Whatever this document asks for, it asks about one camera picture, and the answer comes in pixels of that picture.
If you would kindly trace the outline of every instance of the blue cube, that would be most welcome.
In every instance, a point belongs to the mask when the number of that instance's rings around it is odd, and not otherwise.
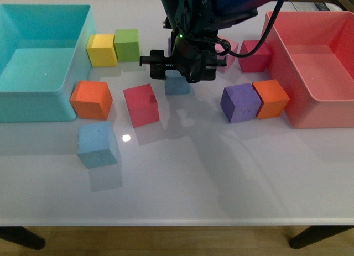
[[[77,156],[87,168],[118,162],[118,144],[110,122],[79,126]]]
[[[190,85],[186,77],[176,70],[166,71],[165,95],[186,95],[190,92]]]
[[[250,83],[225,87],[220,102],[230,123],[254,119],[261,104],[261,99]]]

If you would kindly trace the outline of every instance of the cube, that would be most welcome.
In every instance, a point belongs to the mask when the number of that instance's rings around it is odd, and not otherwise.
[[[250,52],[257,44],[258,40],[245,40],[242,43],[240,54]],[[263,43],[255,54],[246,58],[238,58],[238,63],[242,72],[264,72],[271,60],[272,51],[267,43]]]
[[[140,60],[140,42],[138,29],[117,29],[114,46],[119,62]]]
[[[125,89],[123,93],[134,128],[160,120],[157,100],[149,83]]]
[[[228,42],[230,42],[231,44],[231,51],[233,51],[234,53],[237,52],[237,49],[238,49],[238,43],[233,41],[233,40],[230,40],[228,38],[225,38],[223,36],[218,36],[220,39],[226,39]],[[220,44],[215,44],[215,50],[217,52],[223,52],[224,49],[223,47],[220,45]],[[225,73],[227,72],[228,69],[230,69],[230,67],[233,65],[233,63],[235,62],[235,59],[236,57],[235,56],[232,56],[230,54],[227,54],[226,55],[227,57],[227,66],[218,66],[217,70],[221,73]],[[217,57],[218,59],[224,59],[225,56],[218,56]]]
[[[250,83],[224,88],[221,108],[230,123],[254,119],[261,106],[261,99]]]
[[[112,102],[106,82],[79,81],[70,98],[75,112],[83,119],[106,120]]]
[[[176,70],[166,71],[165,95],[186,95],[190,92],[190,85],[186,77]]]
[[[118,144],[110,122],[79,126],[77,156],[87,168],[118,162]]]
[[[256,115],[258,119],[278,117],[290,98],[277,80],[254,82],[254,90],[261,98],[262,104]]]
[[[114,34],[91,35],[86,50],[93,67],[113,67],[118,63],[114,50]]]

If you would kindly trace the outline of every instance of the pink cube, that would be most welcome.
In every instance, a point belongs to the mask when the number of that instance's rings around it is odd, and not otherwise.
[[[134,128],[160,120],[157,100],[149,83],[125,89],[123,93]]]
[[[240,54],[250,52],[256,47],[258,40],[245,40],[242,43]],[[257,50],[257,52],[250,57],[238,58],[242,72],[264,72],[272,60],[272,51],[267,43]]]
[[[220,39],[226,39],[228,42],[230,42],[231,44],[231,50],[235,53],[237,52],[237,49],[238,49],[238,43],[233,41],[233,40],[230,40],[228,38],[225,38],[224,36],[218,36]],[[223,47],[220,45],[220,44],[215,44],[215,50],[218,52],[218,53],[221,53],[224,51]],[[221,73],[224,73],[224,72],[227,72],[227,70],[231,67],[231,65],[235,62],[235,59],[236,57],[230,55],[230,54],[227,54],[227,66],[219,66],[217,68],[217,70]],[[225,56],[218,56],[217,57],[218,59],[224,59]]]

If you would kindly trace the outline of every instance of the black cable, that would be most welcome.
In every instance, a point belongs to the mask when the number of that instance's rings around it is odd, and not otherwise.
[[[265,29],[265,31],[264,31],[264,33],[263,33],[261,39],[259,40],[258,44],[256,45],[256,47],[254,47],[253,50],[251,50],[250,52],[245,53],[245,54],[234,53],[234,52],[231,51],[231,50],[230,50],[228,53],[229,53],[230,55],[232,55],[232,56],[237,57],[237,58],[249,57],[249,56],[253,55],[254,53],[256,53],[257,50],[259,50],[259,48],[263,45],[263,43],[265,42],[267,36],[269,35],[270,31],[272,30],[272,27],[273,27],[273,25],[274,25],[274,22],[275,22],[275,20],[277,19],[277,16],[278,16],[278,14],[279,14],[279,12],[280,12],[280,10],[281,10],[281,8],[282,8],[282,6],[283,6],[283,4],[284,4],[285,1],[286,1],[286,0],[278,0],[278,1],[277,1],[277,5],[276,5],[275,8],[274,8],[274,11],[273,11],[273,13],[272,13],[272,16],[270,17],[269,23],[268,23],[268,25],[267,25],[267,27],[266,27],[266,29]]]

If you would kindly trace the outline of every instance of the pink bin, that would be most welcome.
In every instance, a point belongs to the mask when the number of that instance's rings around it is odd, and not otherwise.
[[[281,12],[267,43],[294,128],[354,127],[353,13]]]

